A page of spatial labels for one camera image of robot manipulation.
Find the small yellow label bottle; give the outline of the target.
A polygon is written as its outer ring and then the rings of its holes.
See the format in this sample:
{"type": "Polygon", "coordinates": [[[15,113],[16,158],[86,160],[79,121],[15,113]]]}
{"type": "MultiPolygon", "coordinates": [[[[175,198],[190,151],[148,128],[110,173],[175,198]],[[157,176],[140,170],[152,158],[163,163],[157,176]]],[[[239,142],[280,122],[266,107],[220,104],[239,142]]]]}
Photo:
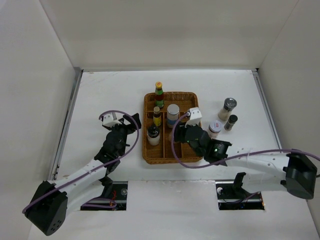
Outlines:
{"type": "Polygon", "coordinates": [[[161,118],[161,111],[158,106],[155,106],[153,108],[153,123],[157,126],[160,127],[162,124],[162,118],[161,118]]]}

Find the tall blue label spice jar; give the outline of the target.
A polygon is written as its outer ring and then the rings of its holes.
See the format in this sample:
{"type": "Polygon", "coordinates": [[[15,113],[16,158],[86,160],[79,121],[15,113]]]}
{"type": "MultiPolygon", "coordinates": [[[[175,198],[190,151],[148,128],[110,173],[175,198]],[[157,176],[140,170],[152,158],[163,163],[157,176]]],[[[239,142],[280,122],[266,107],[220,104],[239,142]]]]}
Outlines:
{"type": "Polygon", "coordinates": [[[180,107],[177,104],[170,104],[167,107],[166,124],[169,128],[173,128],[176,121],[179,119],[180,107]]]}

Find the white salt grinder black top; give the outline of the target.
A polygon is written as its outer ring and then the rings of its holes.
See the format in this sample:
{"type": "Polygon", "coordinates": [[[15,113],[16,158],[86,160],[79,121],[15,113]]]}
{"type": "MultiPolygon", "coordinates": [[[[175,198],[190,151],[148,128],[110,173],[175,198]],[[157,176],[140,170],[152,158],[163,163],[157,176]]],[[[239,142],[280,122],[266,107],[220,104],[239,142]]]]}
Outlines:
{"type": "Polygon", "coordinates": [[[148,127],[147,140],[152,146],[156,146],[160,143],[160,129],[155,124],[148,127]]]}

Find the red sauce bottle yellow cap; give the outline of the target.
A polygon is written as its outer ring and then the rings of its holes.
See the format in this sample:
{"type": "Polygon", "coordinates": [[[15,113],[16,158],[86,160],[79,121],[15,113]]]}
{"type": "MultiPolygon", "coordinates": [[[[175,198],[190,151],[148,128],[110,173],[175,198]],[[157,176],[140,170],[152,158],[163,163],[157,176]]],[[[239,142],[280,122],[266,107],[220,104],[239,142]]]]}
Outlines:
{"type": "Polygon", "coordinates": [[[155,83],[155,92],[154,92],[154,100],[155,106],[162,109],[164,107],[164,91],[163,91],[163,84],[160,81],[155,83]]]}

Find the white lid round jar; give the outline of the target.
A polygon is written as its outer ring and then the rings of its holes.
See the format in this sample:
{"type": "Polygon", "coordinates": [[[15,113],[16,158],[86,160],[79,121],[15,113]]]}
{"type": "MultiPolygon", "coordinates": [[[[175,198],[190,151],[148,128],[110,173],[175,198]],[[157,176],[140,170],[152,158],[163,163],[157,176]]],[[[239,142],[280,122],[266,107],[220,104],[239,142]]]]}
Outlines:
{"type": "Polygon", "coordinates": [[[208,134],[211,139],[216,139],[222,130],[222,123],[218,120],[212,121],[208,126],[208,134]]]}

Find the silver top pepper grinder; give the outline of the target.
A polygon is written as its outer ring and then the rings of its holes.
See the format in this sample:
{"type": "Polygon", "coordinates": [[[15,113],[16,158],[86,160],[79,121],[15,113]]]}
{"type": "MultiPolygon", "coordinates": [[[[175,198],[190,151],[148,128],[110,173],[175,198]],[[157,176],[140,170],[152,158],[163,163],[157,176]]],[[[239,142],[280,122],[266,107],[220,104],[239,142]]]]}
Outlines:
{"type": "Polygon", "coordinates": [[[227,121],[232,114],[233,109],[237,106],[237,101],[232,98],[228,97],[224,100],[223,107],[218,113],[218,117],[222,121],[227,121]]]}

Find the small dark spice jar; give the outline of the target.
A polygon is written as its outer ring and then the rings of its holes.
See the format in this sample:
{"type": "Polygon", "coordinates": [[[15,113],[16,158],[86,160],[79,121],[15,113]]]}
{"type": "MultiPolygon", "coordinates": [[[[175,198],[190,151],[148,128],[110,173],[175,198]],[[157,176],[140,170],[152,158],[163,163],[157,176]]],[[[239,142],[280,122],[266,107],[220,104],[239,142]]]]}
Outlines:
{"type": "Polygon", "coordinates": [[[231,131],[237,121],[238,117],[235,114],[230,115],[227,122],[224,125],[224,129],[226,131],[231,131]]]}

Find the pink lid spice jar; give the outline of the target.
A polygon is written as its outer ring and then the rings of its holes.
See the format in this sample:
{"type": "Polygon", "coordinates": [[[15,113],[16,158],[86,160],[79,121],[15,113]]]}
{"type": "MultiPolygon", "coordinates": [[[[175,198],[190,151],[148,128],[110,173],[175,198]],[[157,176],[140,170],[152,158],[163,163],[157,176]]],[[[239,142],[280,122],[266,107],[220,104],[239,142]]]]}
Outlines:
{"type": "Polygon", "coordinates": [[[175,139],[174,139],[174,134],[173,132],[170,132],[169,135],[168,135],[168,138],[167,138],[170,142],[173,142],[175,139]]]}

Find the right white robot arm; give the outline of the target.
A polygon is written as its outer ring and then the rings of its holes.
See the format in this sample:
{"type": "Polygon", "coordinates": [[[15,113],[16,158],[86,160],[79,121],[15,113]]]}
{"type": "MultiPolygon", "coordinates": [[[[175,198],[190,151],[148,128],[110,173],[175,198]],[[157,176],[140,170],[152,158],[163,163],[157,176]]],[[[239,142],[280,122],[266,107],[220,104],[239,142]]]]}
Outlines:
{"type": "Polygon", "coordinates": [[[314,198],[317,167],[305,152],[294,149],[271,149],[252,152],[239,149],[237,155],[228,141],[212,139],[199,125],[179,123],[171,132],[171,143],[188,144],[208,166],[244,168],[236,174],[231,190],[238,198],[261,191],[286,191],[311,200],[314,198]]]}

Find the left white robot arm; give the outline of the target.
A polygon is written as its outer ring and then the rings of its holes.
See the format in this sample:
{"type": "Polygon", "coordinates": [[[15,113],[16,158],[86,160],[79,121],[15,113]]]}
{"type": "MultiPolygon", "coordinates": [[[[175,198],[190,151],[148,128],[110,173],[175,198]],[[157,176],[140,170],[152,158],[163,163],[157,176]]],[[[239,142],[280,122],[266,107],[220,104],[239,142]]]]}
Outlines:
{"type": "Polygon", "coordinates": [[[138,113],[124,113],[117,119],[116,110],[99,116],[102,126],[109,132],[102,147],[84,167],[57,181],[43,181],[36,189],[31,202],[22,213],[45,236],[54,234],[66,216],[81,209],[95,198],[108,199],[112,195],[112,180],[108,177],[134,146],[126,149],[128,135],[142,127],[138,113]]]}

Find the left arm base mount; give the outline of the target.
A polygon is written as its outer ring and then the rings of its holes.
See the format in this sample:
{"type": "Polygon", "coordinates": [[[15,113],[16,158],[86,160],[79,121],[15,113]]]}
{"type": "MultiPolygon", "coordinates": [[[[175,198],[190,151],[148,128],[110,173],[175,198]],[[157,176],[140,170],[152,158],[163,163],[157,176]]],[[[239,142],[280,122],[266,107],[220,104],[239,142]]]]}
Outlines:
{"type": "Polygon", "coordinates": [[[81,211],[126,211],[128,197],[128,181],[113,181],[106,177],[102,182],[104,189],[99,197],[95,197],[81,206],[81,211]]]}

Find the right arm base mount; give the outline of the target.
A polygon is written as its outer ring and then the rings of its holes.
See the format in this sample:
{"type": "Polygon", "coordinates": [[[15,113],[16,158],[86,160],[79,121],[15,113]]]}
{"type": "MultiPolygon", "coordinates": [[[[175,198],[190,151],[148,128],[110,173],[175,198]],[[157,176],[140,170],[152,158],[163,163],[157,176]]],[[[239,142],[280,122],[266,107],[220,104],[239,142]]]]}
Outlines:
{"type": "Polygon", "coordinates": [[[265,210],[260,192],[250,193],[242,188],[245,172],[240,172],[234,180],[215,182],[217,204],[220,211],[265,210]]]}

